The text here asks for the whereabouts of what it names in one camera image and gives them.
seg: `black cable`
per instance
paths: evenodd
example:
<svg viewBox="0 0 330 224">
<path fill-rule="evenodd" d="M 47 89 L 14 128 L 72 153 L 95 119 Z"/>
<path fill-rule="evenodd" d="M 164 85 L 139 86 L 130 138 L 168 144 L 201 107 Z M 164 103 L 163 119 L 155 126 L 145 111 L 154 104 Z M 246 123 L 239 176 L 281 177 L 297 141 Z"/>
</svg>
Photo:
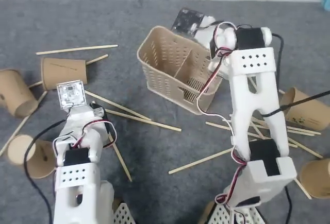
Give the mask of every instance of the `black cable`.
<svg viewBox="0 0 330 224">
<path fill-rule="evenodd" d="M 326 95 L 329 95 L 330 94 L 330 90 L 328 91 L 325 91 L 325 92 L 322 92 L 320 94 L 316 94 L 316 95 L 313 95 L 311 97 L 308 97 L 308 98 L 305 98 L 305 99 L 301 99 L 301 100 L 298 100 L 296 102 L 293 102 L 293 103 L 290 103 L 288 105 L 283 105 L 283 106 L 280 106 L 278 109 L 276 109 L 275 111 L 272 111 L 271 113 L 268 113 L 268 114 L 263 114 L 261 115 L 262 117 L 270 117 L 270 116 L 273 116 L 274 114 L 280 112 L 280 111 L 284 111 L 290 107 L 293 107 L 293 106 L 296 106 L 296 105 L 299 105 L 299 104 L 302 104 L 302 103 L 305 103 L 305 102 L 308 102 L 308 101 L 311 101 L 313 99 L 318 99 L 318 98 L 321 98 L 323 96 L 326 96 Z"/>
<path fill-rule="evenodd" d="M 53 223 L 53 215 L 52 215 L 52 208 L 50 203 L 48 202 L 47 198 L 45 197 L 45 195 L 42 193 L 41 189 L 37 186 L 37 184 L 34 182 L 34 180 L 31 178 L 28 169 L 27 169 L 27 156 L 30 152 L 30 150 L 32 149 L 32 146 L 36 143 L 36 141 L 38 140 L 38 138 L 40 138 L 43 134 L 47 133 L 49 130 L 55 128 L 56 126 L 59 126 L 60 124 L 62 124 L 63 122 L 65 122 L 66 119 L 63 119 L 61 121 L 58 121 L 52 125 L 50 125 L 48 128 L 44 129 L 43 131 L 41 131 L 38 135 L 35 136 L 35 138 L 33 138 L 32 142 L 30 143 L 30 145 L 28 146 L 28 148 L 26 149 L 26 152 L 24 154 L 24 172 L 25 175 L 28 179 L 28 181 L 31 183 L 31 185 L 33 186 L 34 189 L 37 190 L 38 194 L 41 196 L 41 198 L 44 200 L 46 206 L 47 206 L 47 210 L 48 210 L 48 217 L 49 217 L 49 224 Z"/>
<path fill-rule="evenodd" d="M 272 33 L 273 37 L 277 37 L 280 40 L 279 50 L 278 50 L 278 57 L 277 57 L 277 64 L 276 64 L 276 86 L 277 90 L 279 89 L 279 75 L 281 72 L 281 59 L 282 59 L 282 52 L 284 48 L 284 39 L 281 35 L 278 35 L 276 33 Z"/>
<path fill-rule="evenodd" d="M 289 194 L 288 186 L 285 186 L 284 190 L 285 190 L 285 193 L 287 195 L 288 202 L 289 202 L 289 211 L 288 211 L 287 219 L 285 220 L 285 224 L 289 224 L 290 219 L 291 219 L 291 213 L 292 213 L 292 201 L 291 201 L 291 197 L 290 197 L 290 194 Z"/>
</svg>

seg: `tipped-over paper cup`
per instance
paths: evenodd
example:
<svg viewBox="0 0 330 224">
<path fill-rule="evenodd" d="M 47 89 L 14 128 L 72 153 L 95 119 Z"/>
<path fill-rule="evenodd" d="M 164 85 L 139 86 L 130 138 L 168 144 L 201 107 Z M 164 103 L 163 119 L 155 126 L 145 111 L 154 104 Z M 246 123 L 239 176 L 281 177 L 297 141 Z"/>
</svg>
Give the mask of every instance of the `tipped-over paper cup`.
<svg viewBox="0 0 330 224">
<path fill-rule="evenodd" d="M 308 97 L 298 89 L 291 88 L 283 95 L 280 105 L 287 105 Z M 330 107 L 317 99 L 293 106 L 285 110 L 284 114 L 287 121 L 313 130 L 324 130 L 330 122 Z"/>
<path fill-rule="evenodd" d="M 41 59 L 41 76 L 45 90 L 56 89 L 62 82 L 82 80 L 87 84 L 86 61 L 77 59 Z"/>
<path fill-rule="evenodd" d="M 9 161 L 18 167 L 24 168 L 24 154 L 32 142 L 29 135 L 18 135 L 8 145 L 7 156 Z M 52 143 L 37 140 L 27 156 L 27 170 L 32 178 L 41 179 L 54 171 L 55 155 Z"/>
<path fill-rule="evenodd" d="M 316 198 L 330 198 L 330 159 L 311 161 L 300 172 L 301 184 Z"/>
<path fill-rule="evenodd" d="M 32 114 L 38 107 L 36 98 L 16 70 L 0 71 L 0 105 L 20 118 Z"/>
</svg>

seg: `gray carpet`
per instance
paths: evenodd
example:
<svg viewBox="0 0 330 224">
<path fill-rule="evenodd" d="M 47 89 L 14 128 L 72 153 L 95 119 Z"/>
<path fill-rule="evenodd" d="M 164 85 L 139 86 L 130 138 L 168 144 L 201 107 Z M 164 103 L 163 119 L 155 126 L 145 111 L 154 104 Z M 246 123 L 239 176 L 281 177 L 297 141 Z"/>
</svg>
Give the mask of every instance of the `gray carpet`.
<svg viewBox="0 0 330 224">
<path fill-rule="evenodd" d="M 0 0 L 0 68 L 20 70 L 28 84 L 40 80 L 37 51 L 119 44 L 115 49 L 78 51 L 53 55 L 92 59 L 110 58 L 88 66 L 86 89 L 142 113 L 152 120 L 182 128 L 170 131 L 111 116 L 119 132 L 118 148 L 133 177 L 129 183 L 113 149 L 102 154 L 102 178 L 115 195 L 126 201 L 139 223 L 196 223 L 205 205 L 230 183 L 236 164 L 224 155 L 194 168 L 168 175 L 170 169 L 230 147 L 230 133 L 205 125 L 205 120 L 151 93 L 146 88 L 136 51 L 150 29 L 170 27 L 181 7 L 213 14 L 236 24 L 268 26 L 285 39 L 280 88 L 296 86 L 308 94 L 329 88 L 330 14 L 319 4 L 268 2 L 213 2 L 159 0 Z M 278 50 L 278 42 L 273 43 Z M 42 89 L 34 90 L 37 97 Z M 330 104 L 330 98 L 322 99 Z M 229 84 L 224 81 L 210 108 L 228 116 L 232 111 Z M 49 92 L 21 133 L 36 135 L 65 117 L 57 93 Z M 0 144 L 9 138 L 20 120 L 0 110 Z M 60 128 L 45 135 L 52 140 Z M 329 156 L 330 132 L 321 136 L 290 135 L 317 152 Z M 315 159 L 309 153 L 290 151 L 297 171 Z M 0 158 L 0 223 L 47 223 L 46 208 L 20 168 Z M 51 204 L 51 177 L 38 180 Z M 293 201 L 291 224 L 330 223 L 329 200 L 308 200 L 295 183 L 289 184 Z M 284 223 L 288 202 L 282 192 L 263 204 L 260 211 L 269 223 Z"/>
</svg>

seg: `red wire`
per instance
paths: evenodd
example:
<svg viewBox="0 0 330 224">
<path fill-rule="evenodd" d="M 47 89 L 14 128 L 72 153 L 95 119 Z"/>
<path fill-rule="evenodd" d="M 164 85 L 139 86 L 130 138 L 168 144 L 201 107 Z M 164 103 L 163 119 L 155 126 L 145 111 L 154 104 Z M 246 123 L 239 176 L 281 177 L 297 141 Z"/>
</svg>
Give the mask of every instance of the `red wire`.
<svg viewBox="0 0 330 224">
<path fill-rule="evenodd" d="M 212 72 L 212 74 L 210 75 L 210 77 L 207 79 L 206 83 L 204 84 L 204 86 L 202 87 L 200 93 L 204 92 L 205 91 L 205 87 L 210 83 L 210 81 L 212 80 L 212 78 L 214 77 L 215 74 L 218 73 L 218 69 L 220 68 L 220 65 L 221 65 L 221 62 L 222 62 L 222 59 L 224 57 L 228 57 L 231 53 L 224 53 L 222 56 L 221 56 L 221 59 L 220 59 L 220 62 L 219 64 L 217 65 L 216 69 Z"/>
<path fill-rule="evenodd" d="M 76 144 L 73 146 L 73 148 L 77 148 L 77 147 L 81 144 L 81 142 L 83 141 L 84 130 L 85 130 L 85 128 L 86 128 L 87 126 L 92 125 L 92 124 L 95 124 L 95 123 L 103 123 L 104 121 L 107 122 L 108 120 L 105 120 L 105 119 L 98 119 L 98 120 L 93 120 L 93 121 L 88 122 L 87 124 L 85 124 L 85 125 L 83 126 L 83 128 L 82 128 L 82 136 L 81 136 L 81 138 L 76 142 Z"/>
<path fill-rule="evenodd" d="M 219 202 L 221 204 L 225 204 L 225 203 L 229 202 L 229 200 L 231 199 L 231 197 L 233 195 L 234 188 L 235 188 L 235 185 L 236 185 L 236 182 L 237 182 L 237 179 L 238 179 L 238 175 L 244 168 L 245 168 L 245 165 L 242 165 L 242 166 L 238 167 L 237 172 L 235 173 L 234 180 L 233 180 L 233 182 L 230 186 L 229 193 L 225 194 L 225 195 L 222 195 L 221 197 L 217 198 L 217 202 Z"/>
</svg>

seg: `white perforated base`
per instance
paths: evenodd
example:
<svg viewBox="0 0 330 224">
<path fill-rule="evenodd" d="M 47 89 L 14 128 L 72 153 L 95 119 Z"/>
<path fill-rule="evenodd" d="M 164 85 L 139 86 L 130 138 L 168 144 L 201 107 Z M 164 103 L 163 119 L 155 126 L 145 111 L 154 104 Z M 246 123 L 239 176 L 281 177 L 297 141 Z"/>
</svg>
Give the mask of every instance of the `white perforated base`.
<svg viewBox="0 0 330 224">
<path fill-rule="evenodd" d="M 256 208 L 240 209 L 240 213 L 245 216 L 245 224 L 265 224 Z M 244 224 L 244 218 L 241 214 L 236 213 L 236 221 L 238 224 Z M 230 214 L 223 205 L 217 205 L 208 224 L 230 224 Z"/>
<path fill-rule="evenodd" d="M 126 203 L 121 203 L 114 213 L 114 224 L 135 224 Z"/>
</svg>

